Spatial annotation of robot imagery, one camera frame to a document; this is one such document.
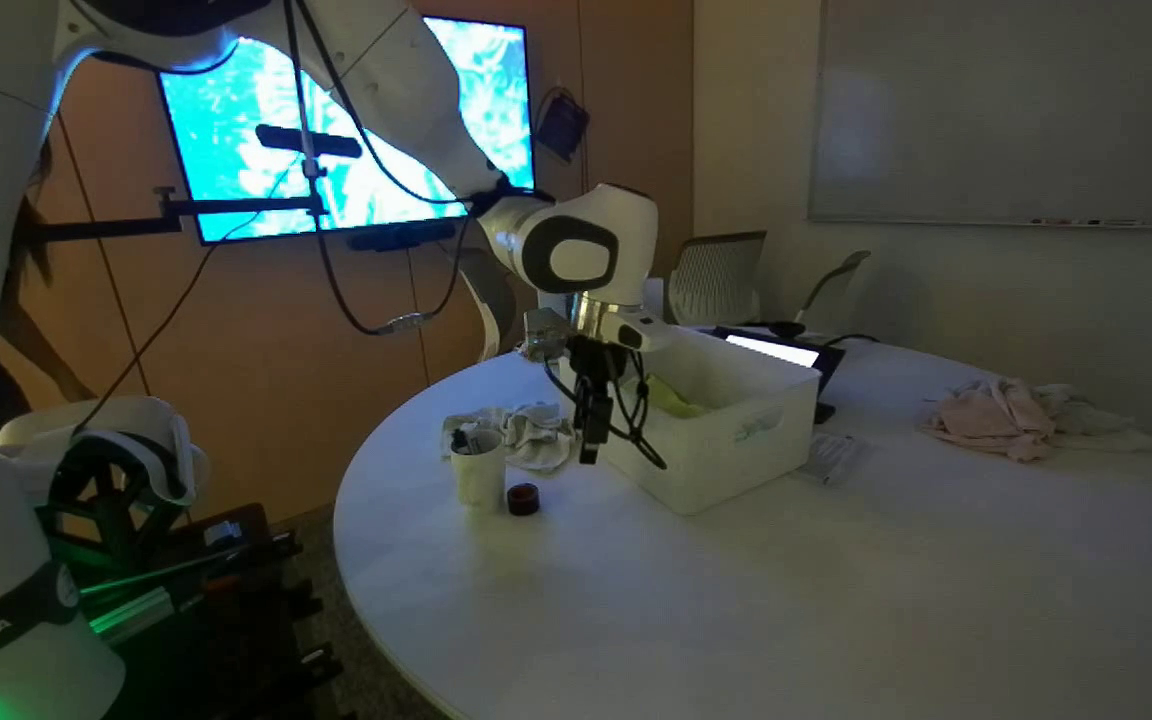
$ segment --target wire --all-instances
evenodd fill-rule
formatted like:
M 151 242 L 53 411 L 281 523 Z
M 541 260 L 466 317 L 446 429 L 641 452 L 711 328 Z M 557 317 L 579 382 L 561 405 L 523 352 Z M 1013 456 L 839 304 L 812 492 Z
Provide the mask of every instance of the wire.
M 117 575 L 117 581 L 104 581 L 104 583 L 86 583 L 78 589 L 78 596 L 99 596 L 99 593 L 119 593 L 119 589 L 131 589 L 131 583 L 149 583 L 149 581 L 162 581 L 162 575 L 176 575 L 176 571 L 186 571 L 186 567 L 200 567 L 200 563 L 229 563 L 236 558 L 238 551 L 249 551 L 249 542 L 222 542 L 214 551 L 202 551 L 202 556 L 190 556 L 190 558 L 180 558 L 180 563 L 167 563 L 167 567 L 151 567 L 151 571 L 137 571 L 137 575 Z
M 408 192 L 408 195 L 419 200 L 419 202 L 459 202 L 459 200 L 437 200 L 437 195 L 410 192 L 410 186 L 379 161 L 379 152 L 373 146 L 366 124 L 361 124 L 361 111 L 353 106 L 353 98 L 346 98 L 346 90 L 344 90 L 344 81 L 340 81 L 340 71 L 336 71 L 336 65 L 330 65 L 330 52 L 325 48 L 325 37 L 318 37 L 310 11 L 304 9 L 304 0 L 283 0 L 289 52 L 293 52 L 293 90 L 295 90 L 295 111 L 298 111 L 298 129 L 304 129 L 298 137 L 308 141 L 308 98 L 304 98 L 304 71 L 298 71 L 304 65 L 298 65 L 295 9 L 298 9 L 304 24 L 308 24 L 308 32 L 310 32 L 310 41 L 316 41 L 318 58 L 327 65 L 327 77 L 330 77 L 330 85 L 336 85 L 336 94 L 340 94 L 346 121 L 361 129 L 361 141 L 365 141 L 366 157 L 375 161 L 379 177 L 392 181 L 399 192 Z M 298 152 L 304 152 L 304 181 L 308 181 L 310 202 L 318 208 L 325 195 L 318 195 L 318 168 L 316 168 L 310 143 L 304 143 Z M 446 285 L 445 285 L 445 295 L 437 300 L 437 309 L 426 309 L 426 312 L 403 312 L 403 317 L 392 317 L 392 320 L 382 320 L 382 324 L 366 324 L 366 320 L 361 320 L 361 317 L 353 312 L 353 304 L 346 304 L 346 295 L 344 295 L 344 289 L 340 289 L 330 250 L 327 250 L 327 236 L 325 236 L 318 213 L 310 213 L 310 236 L 316 236 L 316 255 L 318 255 L 325 275 L 327 275 L 327 289 L 330 289 L 330 304 L 336 304 L 336 312 L 346 320 L 346 328 L 361 331 L 361 337 L 392 337 L 392 331 L 403 331 L 403 328 L 416 328 L 416 324 L 439 317 L 439 312 L 452 304 L 456 281 L 459 281 L 459 250 L 465 250 L 466 220 L 456 223 L 452 270 L 446 270 Z
M 664 469 L 664 456 L 659 456 L 656 445 L 644 435 L 647 411 L 652 411 L 652 405 L 647 405 L 644 355 L 641 355 L 641 352 L 628 352 L 628 355 L 630 355 L 630 366 L 635 366 L 635 374 L 641 374 L 641 407 L 628 407 L 621 382 L 612 382 L 617 407 L 621 407 L 621 415 L 623 415 L 628 429 L 606 422 L 606 432 L 621 435 L 623 445 L 630 445 L 647 464 Z M 579 405 L 575 392 L 557 374 L 551 358 L 543 358 L 541 366 L 543 366 L 543 374 L 546 374 L 546 382 L 551 382 L 557 392 L 562 392 L 570 405 Z
M 78 168 L 78 161 L 75 161 L 75 146 L 70 146 L 68 124 L 64 124 L 64 111 L 56 111 L 56 129 L 61 129 L 61 137 L 64 137 L 64 157 L 68 157 L 68 168 L 70 168 L 70 177 L 75 177 L 75 182 L 78 182 L 84 213 L 86 213 L 86 220 L 95 220 L 95 202 L 90 202 L 90 192 L 86 192 L 86 177 L 84 177 L 84 168 Z M 137 352 L 131 312 L 129 312 L 129 304 L 124 304 L 119 275 L 110 270 L 104 236 L 95 236 L 95 250 L 99 250 L 99 265 L 104 265 L 104 281 L 108 281 L 108 289 L 110 289 L 110 309 L 119 312 L 119 324 L 124 324 L 124 340 L 129 340 L 129 348 Z
M 196 285 L 202 281 L 206 260 L 214 255 L 214 248 L 202 248 L 202 260 L 190 267 L 183 291 L 176 295 L 176 304 L 167 309 L 167 317 L 142 337 L 142 343 L 131 352 L 131 358 L 124 362 L 124 373 L 99 392 L 99 398 L 86 407 L 86 415 L 70 429 L 70 435 L 78 435 L 110 398 L 110 392 L 131 374 L 131 366 L 138 366 L 142 352 L 167 331 L 167 324 L 176 320 L 176 312 L 183 309 L 183 300 L 196 291 Z

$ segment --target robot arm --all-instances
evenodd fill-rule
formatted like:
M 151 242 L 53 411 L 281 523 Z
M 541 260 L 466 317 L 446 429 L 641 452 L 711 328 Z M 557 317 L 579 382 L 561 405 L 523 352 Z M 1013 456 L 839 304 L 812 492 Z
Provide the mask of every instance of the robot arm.
M 569 202 L 506 195 L 456 111 L 456 71 L 408 0 L 0 0 L 0 285 L 14 200 L 53 129 L 70 69 L 95 52 L 156 69 L 206 69 L 238 37 L 258 37 L 340 90 L 353 121 L 422 161 L 487 229 L 496 255 L 543 291 L 579 291 L 579 340 L 644 348 L 623 312 L 652 265 L 656 208 L 595 186 Z M 604 362 L 575 366 L 575 422 L 606 418 Z M 119 662 L 70 611 L 49 540 L 0 460 L 0 709 L 5 717 L 99 717 Z

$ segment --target clear bin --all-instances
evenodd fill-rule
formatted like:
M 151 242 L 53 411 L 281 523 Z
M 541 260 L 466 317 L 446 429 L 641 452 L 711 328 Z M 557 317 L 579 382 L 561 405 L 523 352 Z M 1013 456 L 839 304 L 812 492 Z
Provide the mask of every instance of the clear bin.
M 644 366 L 652 392 L 644 439 L 668 469 L 621 435 L 606 439 L 604 460 L 664 507 L 687 514 L 807 460 L 816 366 L 742 352 L 693 328 L 668 328 L 664 348 L 647 352 Z

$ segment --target computer screen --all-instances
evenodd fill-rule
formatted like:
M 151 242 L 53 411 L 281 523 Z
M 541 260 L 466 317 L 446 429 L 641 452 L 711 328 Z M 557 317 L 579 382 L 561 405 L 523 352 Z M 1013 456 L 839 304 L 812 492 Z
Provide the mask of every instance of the computer screen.
M 729 337 L 729 343 L 746 348 L 746 352 L 764 352 L 764 355 L 777 355 L 777 358 L 800 362 L 800 366 L 816 366 L 816 358 L 818 358 L 818 348 L 777 343 L 777 340 L 759 340 L 759 337 Z
M 534 186 L 528 32 L 518 24 L 445 15 L 426 15 L 426 28 L 459 77 L 459 111 L 473 141 L 515 186 Z M 158 87 L 190 200 L 308 195 L 298 152 L 264 146 L 255 141 L 255 129 L 298 129 L 293 58 L 281 48 L 238 41 L 218 69 L 196 77 L 158 71 Z M 346 111 L 308 77 L 304 98 L 310 130 L 361 143 Z M 373 146 L 410 192 L 452 200 L 452 192 L 410 157 L 379 137 L 373 137 Z M 465 208 L 408 195 L 375 168 L 375 157 L 318 157 L 325 231 L 344 231 L 353 242 L 366 248 L 446 236 Z M 304 208 L 200 217 L 202 242 L 295 240 L 310 229 Z

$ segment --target white mug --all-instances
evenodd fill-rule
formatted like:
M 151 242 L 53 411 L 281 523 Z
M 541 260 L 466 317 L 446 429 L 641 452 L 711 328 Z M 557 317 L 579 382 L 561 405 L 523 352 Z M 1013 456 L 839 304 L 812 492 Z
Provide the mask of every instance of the white mug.
M 498 507 L 505 494 L 505 445 L 498 432 L 473 432 L 446 446 L 456 500 L 474 513 Z

